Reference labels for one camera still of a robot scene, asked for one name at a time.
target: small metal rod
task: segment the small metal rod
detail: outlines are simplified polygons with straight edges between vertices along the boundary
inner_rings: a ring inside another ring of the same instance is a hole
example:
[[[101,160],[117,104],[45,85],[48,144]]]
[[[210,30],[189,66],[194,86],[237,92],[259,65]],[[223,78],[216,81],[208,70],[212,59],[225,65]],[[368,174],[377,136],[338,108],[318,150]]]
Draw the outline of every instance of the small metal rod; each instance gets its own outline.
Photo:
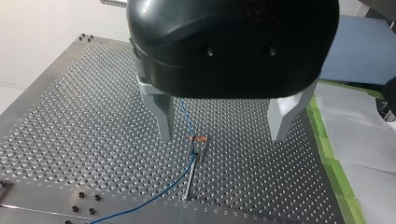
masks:
[[[184,194],[184,199],[185,200],[189,200],[190,199],[190,191],[191,191],[191,187],[192,187],[192,180],[194,179],[194,174],[195,174],[195,170],[197,168],[198,162],[199,162],[199,154],[195,153],[195,160],[192,163],[192,169],[190,170],[189,182],[187,183],[186,193]]]
[[[190,160],[191,153],[194,150],[194,141],[195,141],[195,136],[190,137],[190,146],[189,146],[189,151],[187,152],[186,161]]]

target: perforated metal plate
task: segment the perforated metal plate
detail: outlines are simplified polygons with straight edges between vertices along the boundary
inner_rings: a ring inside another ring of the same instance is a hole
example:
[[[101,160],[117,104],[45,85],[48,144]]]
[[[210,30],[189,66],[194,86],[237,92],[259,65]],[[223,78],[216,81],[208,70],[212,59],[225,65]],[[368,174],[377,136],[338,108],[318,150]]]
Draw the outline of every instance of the perforated metal plate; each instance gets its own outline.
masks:
[[[179,108],[178,100],[174,103]],[[276,143],[269,135],[266,100],[185,103],[195,132],[211,137],[191,202],[182,201],[185,178],[143,212],[115,220],[344,222],[305,113],[293,120],[287,139]],[[141,204],[187,165],[181,110],[173,141],[161,141],[156,119],[142,103],[128,43],[77,40],[0,122],[0,179],[16,183],[3,205],[90,218],[84,209],[94,206],[100,217]],[[82,190],[103,200],[80,200],[76,193]],[[82,211],[72,213],[72,205]]]

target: blue wire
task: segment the blue wire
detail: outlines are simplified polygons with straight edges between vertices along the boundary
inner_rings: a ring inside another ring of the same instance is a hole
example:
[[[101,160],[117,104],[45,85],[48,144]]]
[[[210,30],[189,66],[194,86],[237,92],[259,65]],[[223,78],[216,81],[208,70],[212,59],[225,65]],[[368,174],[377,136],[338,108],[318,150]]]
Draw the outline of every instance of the blue wire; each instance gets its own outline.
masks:
[[[194,135],[194,129],[192,128],[192,123],[191,123],[189,114],[187,113],[186,106],[184,106],[183,99],[181,99],[181,98],[180,98],[180,105],[181,105],[181,108],[183,109],[184,118],[186,119],[187,125],[189,126],[190,135]]]
[[[133,211],[136,211],[136,210],[139,209],[139,208],[142,208],[142,207],[148,205],[149,203],[151,203],[151,202],[153,202],[154,200],[156,200],[156,199],[158,199],[159,197],[161,197],[163,194],[166,193],[166,191],[168,191],[169,189],[171,189],[172,187],[174,187],[174,186],[186,175],[186,173],[190,170],[190,168],[191,168],[191,166],[192,166],[192,163],[193,163],[194,160],[195,160],[195,153],[191,153],[191,154],[192,154],[192,155],[191,155],[190,164],[189,164],[189,166],[187,167],[187,169],[184,171],[184,173],[183,173],[183,174],[182,174],[171,186],[169,186],[168,188],[164,189],[164,190],[163,190],[161,193],[159,193],[157,196],[153,197],[152,199],[148,200],[148,201],[145,202],[145,203],[142,203],[141,205],[137,206],[136,208],[133,208],[133,209],[130,209],[130,210],[126,210],[126,211],[123,211],[123,212],[119,212],[119,213],[116,213],[116,214],[111,215],[111,216],[108,216],[108,217],[102,217],[102,218],[100,218],[100,219],[97,219],[97,220],[91,222],[90,224],[98,223],[98,222],[105,221],[105,220],[110,219],[110,218],[113,218],[113,217],[117,217],[117,216],[121,216],[121,215],[124,215],[124,214],[127,214],[127,213],[131,213],[131,212],[133,212]]]
[[[184,102],[183,102],[183,100],[181,98],[180,98],[180,105],[181,105],[181,108],[183,109],[183,113],[184,113],[184,117],[185,117],[185,119],[187,121],[187,125],[189,126],[190,135],[193,135],[194,134],[194,129],[192,128],[192,123],[191,123],[189,114],[187,113],[186,106],[184,106]],[[190,160],[189,166],[187,166],[187,169],[183,172],[183,174],[171,186],[169,186],[168,188],[164,189],[161,193],[159,193],[157,196],[153,197],[152,199],[148,200],[147,202],[140,204],[136,208],[133,208],[133,209],[130,209],[130,210],[126,210],[126,211],[123,211],[123,212],[119,212],[119,213],[110,215],[108,217],[102,217],[102,218],[97,219],[97,220],[95,220],[93,222],[90,222],[90,224],[94,224],[94,223],[98,223],[98,222],[101,222],[101,221],[105,221],[105,220],[108,220],[108,219],[113,218],[113,217],[118,217],[118,216],[121,216],[121,215],[125,215],[127,213],[132,213],[133,211],[136,211],[137,209],[140,209],[140,208],[148,205],[149,203],[152,203],[153,201],[155,201],[156,199],[161,197],[163,194],[165,194],[169,189],[174,187],[186,175],[186,173],[190,170],[194,160],[195,160],[195,152],[194,152],[194,148],[192,148],[191,160]]]

